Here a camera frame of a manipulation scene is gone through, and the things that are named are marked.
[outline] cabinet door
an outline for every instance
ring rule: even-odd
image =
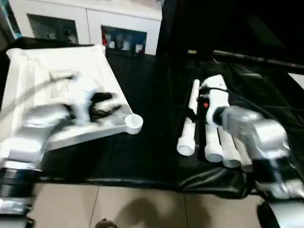
[[[110,42],[115,42],[115,48],[117,46],[122,50],[133,48],[136,52],[140,51],[142,46],[145,54],[155,55],[160,20],[94,10],[87,10],[87,17],[92,44],[109,45]]]
[[[89,44],[86,10],[33,0],[9,0],[24,37]]]

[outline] tile floor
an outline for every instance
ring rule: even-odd
[[[79,185],[39,185],[30,216],[36,228],[94,228],[103,218],[119,228],[260,228],[259,197],[212,195]]]

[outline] shelf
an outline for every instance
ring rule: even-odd
[[[161,1],[155,0],[34,0],[106,11],[145,19],[162,20]]]

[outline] white pipe fitting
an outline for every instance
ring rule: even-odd
[[[219,135],[217,128],[209,124],[205,125],[206,129],[206,146],[205,157],[209,162],[223,161],[223,148],[219,144]]]
[[[227,168],[238,168],[241,166],[241,157],[236,150],[232,136],[222,129],[218,129],[220,143],[223,147],[223,165]]]
[[[244,172],[253,172],[252,161],[249,158],[245,145],[236,137],[233,137],[236,149],[241,156],[241,169]]]
[[[189,100],[189,108],[197,113],[198,108],[198,97],[200,91],[200,81],[195,79],[192,86],[192,92]],[[188,117],[186,117],[184,128],[182,130],[181,137],[177,143],[177,151],[184,155],[184,156],[191,156],[195,150],[195,141],[194,141],[194,134],[195,134],[195,123]]]

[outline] black table cover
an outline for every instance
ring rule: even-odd
[[[76,45],[21,38],[9,48],[62,48]],[[194,78],[221,73],[232,91],[263,106],[286,128],[303,173],[304,92],[286,70],[265,66],[186,61],[138,56],[107,50],[106,57],[132,108],[144,124],[137,135],[121,133],[47,152],[42,182],[157,188],[212,193],[225,198],[246,196],[251,176],[204,159],[204,123],[197,124],[197,150],[191,157],[176,151]],[[9,59],[0,54],[0,97]],[[230,97],[230,103],[251,108]]]

